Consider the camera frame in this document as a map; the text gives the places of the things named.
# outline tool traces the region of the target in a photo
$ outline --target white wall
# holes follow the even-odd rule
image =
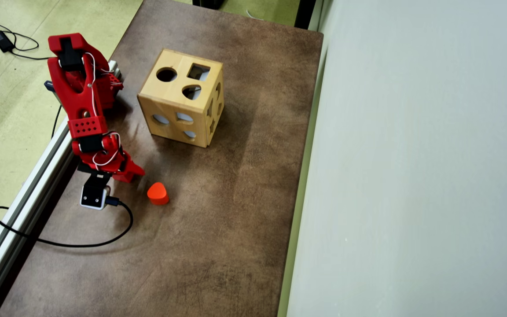
[[[289,316],[507,316],[507,1],[334,0]]]

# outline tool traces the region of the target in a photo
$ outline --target power cord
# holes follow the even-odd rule
[[[56,130],[56,123],[58,122],[58,116],[60,116],[60,110],[62,110],[62,104],[58,107],[58,113],[56,114],[56,118],[54,119],[54,126],[52,127],[52,136],[51,139],[54,138],[54,131]]]
[[[31,51],[31,50],[35,50],[35,49],[39,48],[40,45],[38,44],[38,42],[34,38],[31,38],[31,37],[26,36],[26,35],[22,35],[22,34],[17,33],[17,32],[13,32],[12,30],[9,30],[8,28],[6,28],[5,26],[2,26],[1,24],[0,24],[0,27],[6,29],[6,31],[3,31],[4,33],[8,33],[8,34],[12,34],[13,35],[13,48],[9,52],[11,54],[13,54],[14,56],[19,56],[19,57],[22,57],[22,58],[28,58],[28,59],[32,59],[32,60],[45,60],[45,59],[50,58],[50,57],[35,58],[35,57],[30,57],[30,56],[24,56],[24,55],[16,54],[15,52],[13,52],[13,50],[18,50],[20,52],[27,52],[27,51]],[[31,40],[32,42],[34,42],[36,44],[36,46],[34,46],[33,48],[17,48],[16,47],[17,36],[21,36],[23,38]]]
[[[118,239],[120,239],[127,232],[129,232],[129,230],[132,228],[132,224],[134,223],[134,216],[132,214],[132,211],[130,210],[130,208],[127,205],[125,205],[118,198],[107,196],[107,199],[105,200],[105,202],[107,203],[107,205],[113,205],[113,206],[121,205],[121,206],[123,206],[126,209],[126,211],[128,211],[128,213],[129,213],[130,223],[129,223],[129,226],[120,235],[118,235],[118,236],[110,239],[109,241],[105,241],[105,242],[101,242],[101,243],[93,243],[93,244],[66,244],[66,243],[58,243],[58,242],[54,242],[54,241],[48,241],[48,240],[45,240],[45,239],[35,238],[35,237],[32,237],[32,236],[30,236],[30,235],[28,235],[28,234],[26,234],[24,232],[17,231],[15,229],[13,229],[11,226],[6,225],[5,223],[3,223],[1,220],[0,220],[0,225],[3,228],[9,230],[10,232],[16,233],[17,235],[19,235],[21,237],[25,237],[27,239],[36,239],[36,241],[38,241],[38,242],[42,242],[42,243],[46,243],[46,244],[50,244],[50,245],[55,245],[56,247],[101,247],[103,245],[107,245],[107,244],[113,243],[113,242],[117,241]],[[0,209],[9,209],[9,207],[0,206]]]

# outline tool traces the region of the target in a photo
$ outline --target floor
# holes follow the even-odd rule
[[[80,32],[109,58],[141,2],[0,0],[0,24],[40,42],[32,57],[51,56],[48,36]],[[226,0],[220,10],[244,16],[249,10],[256,18],[292,26],[297,7],[298,0]],[[20,39],[17,47],[30,45]],[[50,140],[59,104],[44,88],[49,79],[44,60],[0,51],[0,205],[11,204]]]

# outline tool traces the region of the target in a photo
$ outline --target metal frame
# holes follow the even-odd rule
[[[54,138],[18,192],[3,221],[14,229],[30,233],[58,181],[73,158],[72,138],[65,118]],[[25,238],[0,227],[0,287],[17,258]]]

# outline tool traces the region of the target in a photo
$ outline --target power adapter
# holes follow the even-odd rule
[[[0,31],[0,50],[5,53],[9,52],[13,48],[15,48],[15,45],[11,43],[3,31]]]

